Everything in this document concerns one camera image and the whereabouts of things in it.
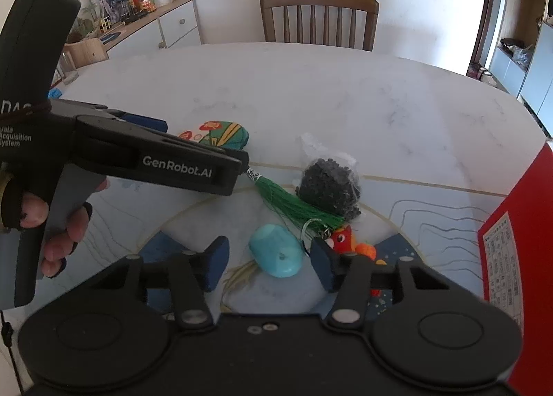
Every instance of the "light blue plastic object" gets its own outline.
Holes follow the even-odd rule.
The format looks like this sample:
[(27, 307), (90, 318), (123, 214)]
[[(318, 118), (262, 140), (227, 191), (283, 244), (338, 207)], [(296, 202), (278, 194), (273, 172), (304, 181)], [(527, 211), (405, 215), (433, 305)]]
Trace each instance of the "light blue plastic object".
[(266, 224), (250, 238), (250, 251), (255, 262), (275, 277), (296, 274), (303, 263), (303, 250), (297, 238), (282, 226)]
[(62, 95), (62, 91), (56, 87), (48, 92), (48, 99), (57, 99)]

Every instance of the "wooden countertop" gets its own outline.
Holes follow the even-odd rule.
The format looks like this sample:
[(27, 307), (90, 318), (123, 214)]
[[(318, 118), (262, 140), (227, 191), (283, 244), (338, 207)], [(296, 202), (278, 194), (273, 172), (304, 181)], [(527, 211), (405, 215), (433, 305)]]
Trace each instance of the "wooden countertop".
[(154, 20), (157, 20), (158, 18), (165, 15), (166, 13), (171, 12), (173, 9), (176, 9), (177, 7), (180, 7), (181, 5), (186, 4), (190, 1), (192, 1), (192, 0), (173, 0), (169, 4), (158, 7), (154, 12), (149, 13), (144, 18), (136, 20), (135, 22), (133, 22), (129, 25), (122, 25), (122, 26), (119, 26), (115, 29), (109, 30), (108, 32), (106, 32), (106, 34), (121, 32), (121, 35), (119, 37), (117, 37), (115, 40), (112, 40), (111, 42), (106, 43), (104, 45), (105, 50), (109, 51), (116, 44), (122, 42), (128, 36), (134, 34), (140, 28), (143, 28), (144, 26), (150, 24)]

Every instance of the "finger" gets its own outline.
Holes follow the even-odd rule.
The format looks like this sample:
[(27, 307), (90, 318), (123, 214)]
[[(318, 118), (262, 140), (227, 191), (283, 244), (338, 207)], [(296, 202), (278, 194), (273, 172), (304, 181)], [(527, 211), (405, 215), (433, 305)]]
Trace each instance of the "finger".
[(67, 232), (62, 232), (46, 242), (44, 245), (44, 258), (50, 262), (55, 262), (69, 255), (72, 249), (73, 240), (69, 238)]
[(84, 207), (77, 210), (67, 223), (67, 233), (71, 241), (77, 243), (85, 236), (86, 228), (88, 227), (88, 212)]
[(110, 182), (107, 180), (107, 178), (104, 179), (104, 181), (98, 186), (96, 189), (97, 192), (101, 192), (102, 190), (105, 190), (110, 187)]
[(25, 229), (34, 228), (45, 222), (47, 217), (48, 204), (32, 193), (23, 193), (20, 226)]
[(65, 268), (66, 264), (67, 261), (65, 259), (56, 261), (49, 261), (44, 259), (40, 266), (40, 270), (42, 271), (42, 274), (44, 274), (46, 277), (55, 277), (63, 271), (63, 268)]

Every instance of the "white cabinet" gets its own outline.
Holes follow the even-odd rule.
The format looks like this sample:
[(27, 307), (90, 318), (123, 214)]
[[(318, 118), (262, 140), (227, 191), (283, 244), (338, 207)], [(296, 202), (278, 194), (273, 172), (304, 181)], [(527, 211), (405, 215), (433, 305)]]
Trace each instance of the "white cabinet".
[(526, 72), (513, 61), (509, 60), (509, 66), (507, 67), (507, 72), (505, 73), (502, 84), (509, 94), (518, 96), (525, 77)]
[(491, 58), (489, 70), (501, 83), (505, 80), (505, 74), (507, 73), (507, 68), (509, 68), (510, 61), (511, 58), (507, 53), (500, 47), (497, 47)]
[(191, 32), (197, 26), (194, 3), (190, 1), (159, 18), (167, 47)]
[(553, 79), (553, 28), (545, 23), (541, 25), (536, 49), (526, 75), (521, 96), (534, 113), (540, 110), (551, 80)]
[(189, 33), (187, 33), (183, 38), (177, 40), (175, 43), (173, 43), (170, 48), (181, 48), (184, 46), (195, 46), (195, 45), (201, 45), (202, 42), (200, 41), (200, 33), (198, 32), (198, 27), (195, 27), (192, 29)]
[(159, 30), (158, 20), (154, 20), (137, 30), (122, 42), (110, 48), (107, 52), (110, 59), (146, 54), (164, 48), (163, 38)]

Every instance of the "black beads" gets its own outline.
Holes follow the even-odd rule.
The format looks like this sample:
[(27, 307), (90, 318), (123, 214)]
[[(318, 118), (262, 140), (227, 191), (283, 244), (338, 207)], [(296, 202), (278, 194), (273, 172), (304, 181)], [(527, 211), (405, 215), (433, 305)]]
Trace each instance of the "black beads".
[(296, 188), (298, 197), (349, 222), (361, 214), (355, 205), (360, 197), (359, 179), (349, 167), (333, 159), (319, 158), (303, 172)]

